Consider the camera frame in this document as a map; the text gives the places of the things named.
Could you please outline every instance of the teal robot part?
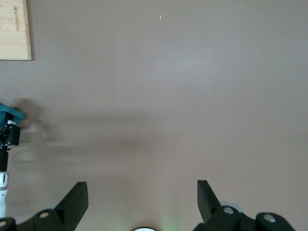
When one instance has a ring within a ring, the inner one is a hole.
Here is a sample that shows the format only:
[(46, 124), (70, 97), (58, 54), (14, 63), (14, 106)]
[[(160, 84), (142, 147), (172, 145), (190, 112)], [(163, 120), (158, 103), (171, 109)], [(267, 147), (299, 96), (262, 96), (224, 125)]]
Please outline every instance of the teal robot part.
[(0, 103), (0, 171), (6, 172), (11, 145), (19, 144), (20, 127), (17, 124), (24, 114)]

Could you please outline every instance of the black mount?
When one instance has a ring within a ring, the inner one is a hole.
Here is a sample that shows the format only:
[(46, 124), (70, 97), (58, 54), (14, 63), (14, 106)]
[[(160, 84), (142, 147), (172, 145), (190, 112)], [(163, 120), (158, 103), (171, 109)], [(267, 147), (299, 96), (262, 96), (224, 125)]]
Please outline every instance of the black mount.
[(231, 206), (221, 206), (206, 180), (198, 181), (198, 207), (204, 223), (194, 231), (295, 231), (277, 214), (259, 213), (254, 220)]
[(20, 127), (14, 124), (8, 124), (9, 120), (13, 120), (13, 115), (7, 113), (5, 115), (6, 124), (0, 128), (0, 171), (6, 172), (8, 167), (8, 157), (10, 150), (8, 146), (19, 145)]

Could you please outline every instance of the gray surface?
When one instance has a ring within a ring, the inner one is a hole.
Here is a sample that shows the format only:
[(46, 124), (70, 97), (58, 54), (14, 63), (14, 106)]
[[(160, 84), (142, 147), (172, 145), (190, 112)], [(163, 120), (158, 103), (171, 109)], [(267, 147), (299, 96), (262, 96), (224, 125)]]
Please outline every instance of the gray surface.
[(86, 180), (79, 231), (190, 231), (206, 179), (308, 230), (306, 0), (27, 2), (34, 61), (0, 62), (27, 112), (8, 216)]

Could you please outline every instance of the screw head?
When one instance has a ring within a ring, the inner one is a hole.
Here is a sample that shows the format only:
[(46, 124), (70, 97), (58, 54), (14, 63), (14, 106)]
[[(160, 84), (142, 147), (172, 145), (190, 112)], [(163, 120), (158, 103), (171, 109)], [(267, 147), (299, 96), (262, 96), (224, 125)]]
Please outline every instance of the screw head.
[(223, 209), (223, 211), (224, 211), (226, 214), (233, 214), (233, 213), (234, 213), (233, 209), (231, 209), (230, 207), (225, 207), (225, 208)]
[(276, 219), (271, 214), (265, 214), (263, 218), (270, 223), (276, 222)]
[(49, 212), (44, 212), (44, 213), (40, 214), (39, 218), (46, 218), (46, 217), (48, 217), (48, 215), (49, 215)]
[(3, 227), (3, 226), (5, 226), (6, 225), (6, 221), (0, 221), (0, 227)]

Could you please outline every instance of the black plastic part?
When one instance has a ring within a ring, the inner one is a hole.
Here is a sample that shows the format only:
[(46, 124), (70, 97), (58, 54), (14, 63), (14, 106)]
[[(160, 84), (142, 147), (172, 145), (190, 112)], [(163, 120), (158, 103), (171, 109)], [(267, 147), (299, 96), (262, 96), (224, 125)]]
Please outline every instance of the black plastic part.
[[(256, 220), (230, 206), (233, 213), (225, 213), (226, 206), (220, 205), (206, 180), (198, 181), (198, 207), (204, 224), (199, 224), (194, 231), (295, 231), (283, 217), (274, 213), (260, 213)], [(265, 214), (272, 215), (275, 222), (267, 221)]]
[(246, 216), (244, 213), (241, 213), (240, 230), (241, 231), (255, 231), (256, 230), (256, 220)]
[(19, 145), (20, 137), (20, 127), (15, 126), (14, 124), (8, 125), (8, 138), (6, 140), (7, 145)]
[(78, 182), (54, 209), (68, 231), (73, 231), (89, 205), (86, 182)]
[(13, 218), (2, 218), (0, 231), (74, 231), (88, 208), (86, 182), (78, 182), (55, 209), (45, 209), (16, 225)]
[(198, 180), (198, 208), (204, 223), (221, 206), (211, 186), (206, 180)]
[(6, 172), (8, 168), (8, 159), (9, 153), (7, 152), (10, 149), (0, 150), (0, 171)]
[(0, 150), (4, 150), (6, 148), (5, 147), (5, 141), (6, 141), (6, 137), (0, 135)]
[[(264, 219), (264, 215), (272, 215), (275, 222)], [(259, 213), (256, 218), (257, 231), (294, 231), (292, 226), (282, 216), (274, 213)]]
[(207, 227), (219, 230), (219, 231), (236, 231), (240, 226), (241, 214), (232, 207), (232, 214), (227, 214), (224, 212), (224, 208), (227, 206), (219, 207), (212, 217), (205, 224)]

